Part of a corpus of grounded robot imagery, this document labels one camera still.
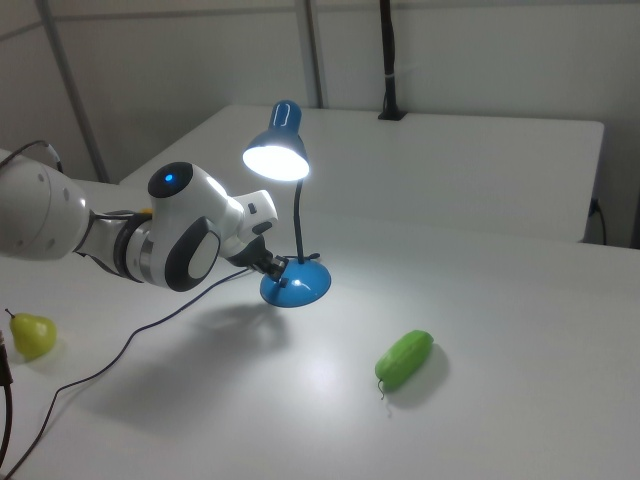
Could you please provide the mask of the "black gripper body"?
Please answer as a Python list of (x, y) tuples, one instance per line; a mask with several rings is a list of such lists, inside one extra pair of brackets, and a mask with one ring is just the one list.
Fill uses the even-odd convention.
[(266, 273), (268, 271), (268, 249), (264, 237), (258, 235), (242, 251), (228, 256), (226, 260), (236, 267), (251, 268)]

